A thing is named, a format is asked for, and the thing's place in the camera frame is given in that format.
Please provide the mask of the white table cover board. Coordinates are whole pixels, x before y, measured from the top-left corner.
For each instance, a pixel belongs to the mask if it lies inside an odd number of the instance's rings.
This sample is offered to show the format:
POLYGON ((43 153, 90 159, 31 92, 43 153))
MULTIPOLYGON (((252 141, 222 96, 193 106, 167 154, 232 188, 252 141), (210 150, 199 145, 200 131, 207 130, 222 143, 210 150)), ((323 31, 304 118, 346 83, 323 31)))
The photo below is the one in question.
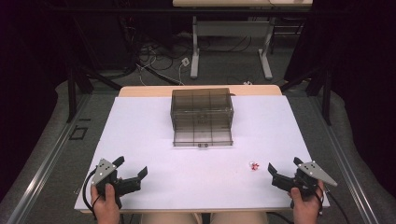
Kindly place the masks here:
POLYGON ((284 96, 235 96, 233 144, 175 147, 168 97, 116 98, 92 158, 123 156, 122 178, 148 167, 141 190, 122 197, 134 212, 281 210, 287 193, 272 185, 267 167, 294 175, 295 157, 311 161, 300 128, 284 96), (251 161, 260 167, 252 171, 251 161))

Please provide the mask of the person's leg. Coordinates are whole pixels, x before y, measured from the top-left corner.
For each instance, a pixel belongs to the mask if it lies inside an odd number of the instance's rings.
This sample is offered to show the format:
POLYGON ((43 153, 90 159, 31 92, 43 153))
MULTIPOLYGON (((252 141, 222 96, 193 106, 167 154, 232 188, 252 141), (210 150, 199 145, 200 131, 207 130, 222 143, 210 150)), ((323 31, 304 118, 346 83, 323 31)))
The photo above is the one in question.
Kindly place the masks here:
POLYGON ((268 224, 261 212, 222 212, 211 215, 210 224, 268 224))
POLYGON ((202 224, 200 215, 187 213, 153 213, 144 214, 140 224, 202 224))

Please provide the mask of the person's left leg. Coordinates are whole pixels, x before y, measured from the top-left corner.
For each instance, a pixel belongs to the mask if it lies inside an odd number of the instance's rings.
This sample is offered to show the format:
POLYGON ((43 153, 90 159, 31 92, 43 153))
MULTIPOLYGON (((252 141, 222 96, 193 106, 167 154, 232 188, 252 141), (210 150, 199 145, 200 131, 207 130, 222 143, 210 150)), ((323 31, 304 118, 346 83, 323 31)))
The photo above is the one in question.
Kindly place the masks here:
POLYGON ((144 214, 140 224, 202 224, 200 215, 187 213, 153 213, 144 214))

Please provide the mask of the person's left hand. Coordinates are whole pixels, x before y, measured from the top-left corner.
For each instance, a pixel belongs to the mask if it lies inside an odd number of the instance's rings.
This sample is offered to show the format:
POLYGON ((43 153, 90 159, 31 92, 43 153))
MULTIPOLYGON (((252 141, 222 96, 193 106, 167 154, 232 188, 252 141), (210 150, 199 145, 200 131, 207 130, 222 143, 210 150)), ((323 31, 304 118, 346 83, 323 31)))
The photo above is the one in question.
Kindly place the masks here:
POLYGON ((106 184, 106 194, 101 196, 96 186, 91 186, 92 208, 97 224, 119 224, 120 209, 115 201, 115 190, 111 184, 106 184))

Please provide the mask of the person's right leg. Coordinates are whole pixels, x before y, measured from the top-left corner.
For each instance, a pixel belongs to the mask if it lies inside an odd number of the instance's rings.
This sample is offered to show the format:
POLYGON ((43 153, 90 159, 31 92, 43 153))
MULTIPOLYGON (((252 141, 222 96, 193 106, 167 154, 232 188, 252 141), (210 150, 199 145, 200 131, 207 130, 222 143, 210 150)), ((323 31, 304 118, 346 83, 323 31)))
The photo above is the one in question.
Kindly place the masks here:
POLYGON ((211 215, 210 224, 268 224, 261 212, 222 212, 211 215))

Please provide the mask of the smoky clear drawer cabinet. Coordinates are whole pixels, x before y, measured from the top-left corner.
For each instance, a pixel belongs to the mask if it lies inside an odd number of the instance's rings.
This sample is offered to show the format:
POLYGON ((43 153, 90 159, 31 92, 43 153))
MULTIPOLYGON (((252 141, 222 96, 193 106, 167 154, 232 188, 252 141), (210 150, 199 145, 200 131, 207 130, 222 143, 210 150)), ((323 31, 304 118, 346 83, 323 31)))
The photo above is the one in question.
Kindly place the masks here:
POLYGON ((170 116, 175 131, 230 130, 233 124, 230 90, 173 90, 170 116))

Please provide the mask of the person's right hand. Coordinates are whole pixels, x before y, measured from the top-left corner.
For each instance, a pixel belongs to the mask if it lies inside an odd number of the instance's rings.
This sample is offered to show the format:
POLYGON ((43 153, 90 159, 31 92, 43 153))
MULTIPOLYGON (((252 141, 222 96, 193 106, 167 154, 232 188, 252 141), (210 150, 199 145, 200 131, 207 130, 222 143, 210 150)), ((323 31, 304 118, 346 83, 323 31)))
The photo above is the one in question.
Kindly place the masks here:
POLYGON ((298 188, 292 188, 289 196, 294 202, 293 222, 294 224, 317 224, 318 213, 321 207, 320 199, 323 196, 323 182, 318 182, 317 196, 303 199, 298 188))

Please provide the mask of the light wooden table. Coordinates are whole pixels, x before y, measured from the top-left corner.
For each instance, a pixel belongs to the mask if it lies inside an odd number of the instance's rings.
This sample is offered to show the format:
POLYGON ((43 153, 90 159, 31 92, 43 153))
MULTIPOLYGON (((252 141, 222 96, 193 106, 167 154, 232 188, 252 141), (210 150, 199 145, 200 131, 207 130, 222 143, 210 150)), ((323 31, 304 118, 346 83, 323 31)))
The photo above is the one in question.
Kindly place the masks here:
POLYGON ((240 95, 281 95, 277 85, 193 85, 193 86, 127 86, 120 89, 119 97, 170 97, 173 90, 228 88, 240 95))

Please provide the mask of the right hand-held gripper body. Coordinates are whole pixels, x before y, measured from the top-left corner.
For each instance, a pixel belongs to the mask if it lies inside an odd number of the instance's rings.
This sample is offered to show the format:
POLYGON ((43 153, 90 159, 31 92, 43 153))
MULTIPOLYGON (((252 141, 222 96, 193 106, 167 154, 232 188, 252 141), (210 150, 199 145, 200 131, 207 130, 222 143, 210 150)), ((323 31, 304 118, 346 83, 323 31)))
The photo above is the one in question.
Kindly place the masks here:
POLYGON ((315 161, 303 162, 297 166, 293 181, 295 188, 299 189, 303 198, 317 196, 319 181, 334 187, 337 186, 337 182, 315 161))

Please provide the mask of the white desk with metal legs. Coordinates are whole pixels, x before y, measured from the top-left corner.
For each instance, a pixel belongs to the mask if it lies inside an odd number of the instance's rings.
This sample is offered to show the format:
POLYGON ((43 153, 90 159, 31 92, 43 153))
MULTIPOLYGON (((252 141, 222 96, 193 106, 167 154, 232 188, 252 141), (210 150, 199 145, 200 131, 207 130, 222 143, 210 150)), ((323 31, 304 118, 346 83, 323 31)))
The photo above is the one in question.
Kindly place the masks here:
MULTIPOLYGON (((277 9, 301 9, 306 12, 313 5, 313 0, 173 0, 173 6, 181 9, 269 9, 275 12, 277 9)), ((273 78, 267 59, 271 38, 275 29, 276 16, 264 16, 264 21, 238 21, 226 19, 220 21, 209 19, 203 21, 196 16, 192 17, 192 59, 191 78, 198 78, 200 47, 199 36, 247 36, 263 37, 263 46, 258 49, 259 59, 262 65, 264 77, 267 80, 273 78)))

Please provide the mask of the aluminium floor rail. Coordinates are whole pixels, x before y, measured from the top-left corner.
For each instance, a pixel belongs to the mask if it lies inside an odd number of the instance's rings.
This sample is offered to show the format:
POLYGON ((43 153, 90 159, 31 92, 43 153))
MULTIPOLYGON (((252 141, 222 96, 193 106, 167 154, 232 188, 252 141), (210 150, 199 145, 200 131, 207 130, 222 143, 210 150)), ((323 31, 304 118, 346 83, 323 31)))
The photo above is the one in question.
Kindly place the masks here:
POLYGON ((25 219, 29 215, 32 207, 35 204, 37 197, 41 190, 44 188, 50 173, 53 170, 57 160, 64 151, 66 142, 71 136, 71 132, 75 129, 78 118, 82 111, 85 109, 87 103, 90 101, 90 95, 82 95, 78 103, 76 115, 70 122, 66 123, 58 137, 54 147, 49 151, 41 165, 39 166, 33 180, 27 186, 26 191, 23 193, 19 203, 15 207, 13 213, 7 221, 7 224, 24 224, 25 219))
POLYGON ((353 171, 350 162, 347 160, 347 155, 345 154, 344 149, 342 148, 342 145, 335 134, 335 131, 333 129, 333 123, 329 125, 322 116, 321 101, 317 97, 310 97, 309 101, 314 107, 317 116, 321 120, 321 123, 330 138, 330 141, 332 143, 332 154, 337 162, 337 166, 339 167, 343 175, 351 197, 353 198, 354 203, 357 205, 363 223, 379 224, 377 216, 375 215, 375 212, 362 188, 362 184, 360 183, 355 172, 353 171))

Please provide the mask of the black metal stand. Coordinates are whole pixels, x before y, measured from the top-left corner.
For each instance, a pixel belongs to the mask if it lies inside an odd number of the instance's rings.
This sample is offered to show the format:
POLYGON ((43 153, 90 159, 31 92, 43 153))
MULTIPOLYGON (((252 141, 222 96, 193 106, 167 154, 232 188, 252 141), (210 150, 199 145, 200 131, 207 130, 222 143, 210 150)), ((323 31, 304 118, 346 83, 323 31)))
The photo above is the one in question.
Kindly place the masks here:
POLYGON ((321 114, 328 125, 330 120, 330 99, 332 75, 329 72, 328 45, 331 40, 325 36, 326 23, 321 19, 307 19, 292 53, 285 74, 286 84, 282 91, 310 78, 305 89, 308 96, 317 96, 322 91, 321 114))
POLYGON ((84 94, 91 94, 93 92, 93 85, 90 78, 99 80, 113 90, 119 91, 121 85, 100 75, 93 68, 85 64, 74 47, 74 38, 62 29, 62 43, 64 44, 64 57, 66 61, 67 71, 67 91, 68 91, 68 107, 69 114, 67 121, 70 122, 78 112, 77 103, 77 88, 84 94))

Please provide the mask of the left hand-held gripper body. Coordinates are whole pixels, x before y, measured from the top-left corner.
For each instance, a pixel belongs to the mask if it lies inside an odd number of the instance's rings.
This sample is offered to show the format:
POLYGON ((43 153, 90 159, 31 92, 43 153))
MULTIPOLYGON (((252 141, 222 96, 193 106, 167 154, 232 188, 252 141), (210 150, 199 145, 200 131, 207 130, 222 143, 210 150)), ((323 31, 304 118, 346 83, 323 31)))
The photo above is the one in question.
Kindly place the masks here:
POLYGON ((117 193, 118 190, 118 171, 115 165, 112 162, 101 159, 96 166, 96 170, 94 172, 94 176, 92 179, 92 185, 96 187, 97 193, 100 196, 106 195, 106 184, 111 184, 115 190, 115 202, 119 208, 122 207, 120 201, 120 195, 117 193))

